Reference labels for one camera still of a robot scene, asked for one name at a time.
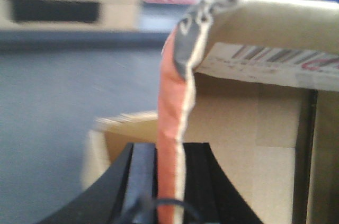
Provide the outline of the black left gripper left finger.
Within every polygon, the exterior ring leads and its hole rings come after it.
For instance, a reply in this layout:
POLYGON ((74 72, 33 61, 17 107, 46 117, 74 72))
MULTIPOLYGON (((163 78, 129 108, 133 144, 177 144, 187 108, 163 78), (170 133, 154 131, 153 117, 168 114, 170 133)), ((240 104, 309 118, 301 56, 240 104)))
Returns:
POLYGON ((137 199, 156 194, 156 148, 128 143, 87 190, 41 223, 113 223, 137 199))

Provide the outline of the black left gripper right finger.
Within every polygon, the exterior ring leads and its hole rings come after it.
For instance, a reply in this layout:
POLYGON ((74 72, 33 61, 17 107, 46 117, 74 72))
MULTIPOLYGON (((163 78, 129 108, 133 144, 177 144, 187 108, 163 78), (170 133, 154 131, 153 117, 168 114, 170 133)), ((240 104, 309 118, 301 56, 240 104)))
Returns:
POLYGON ((262 223, 220 167, 208 143, 185 143, 184 201, 204 223, 262 223))

